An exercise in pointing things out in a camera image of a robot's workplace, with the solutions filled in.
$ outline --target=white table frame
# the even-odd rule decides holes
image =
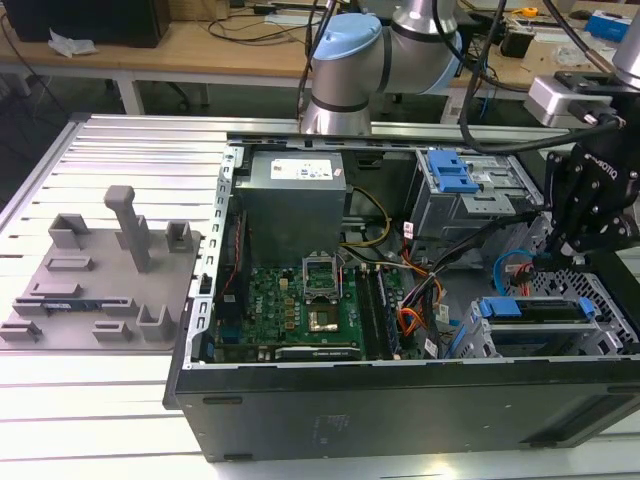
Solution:
[[[139,81],[155,82],[180,82],[196,83],[200,85],[200,103],[210,104],[208,85],[246,85],[260,87],[289,87],[297,88],[299,78],[297,77],[276,77],[262,75],[234,75],[219,73],[191,73],[159,70],[133,70],[114,69],[97,67],[75,67],[75,66],[49,66],[31,64],[33,70],[41,76],[51,77],[73,77],[73,78],[98,78],[113,80],[120,91],[122,104],[127,115],[144,115],[144,104],[140,97]],[[0,73],[8,74],[15,81],[11,81],[11,87],[22,96],[28,95],[28,87],[24,83],[24,75],[28,75],[29,70],[22,64],[0,62]],[[311,87],[311,80],[307,82],[307,88]],[[447,96],[440,123],[456,124],[460,118],[462,102],[466,87],[452,87],[443,90],[438,95]],[[526,94],[514,93],[505,90],[495,90],[493,88],[481,88],[477,98],[498,98],[509,100],[524,100]]]

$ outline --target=blue latch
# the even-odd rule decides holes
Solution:
[[[591,300],[586,297],[580,297],[578,304],[587,318],[592,319],[596,316],[596,307],[593,306]]]
[[[467,165],[453,150],[429,150],[429,169],[438,180],[438,188],[443,193],[471,193],[480,190],[471,181]]]
[[[521,317],[518,302],[512,297],[485,297],[479,304],[480,312],[488,317]]]

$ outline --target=open computer tower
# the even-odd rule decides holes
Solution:
[[[544,165],[455,143],[233,139],[166,399],[206,458],[572,447],[635,411],[633,275],[615,254],[530,268]]]

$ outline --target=computer case side panel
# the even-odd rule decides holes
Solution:
[[[214,462],[561,448],[640,408],[640,369],[531,360],[182,370],[176,394]]]

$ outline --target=black box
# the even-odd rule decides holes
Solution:
[[[168,0],[5,0],[23,42],[46,42],[49,29],[75,40],[153,48],[169,28]]]

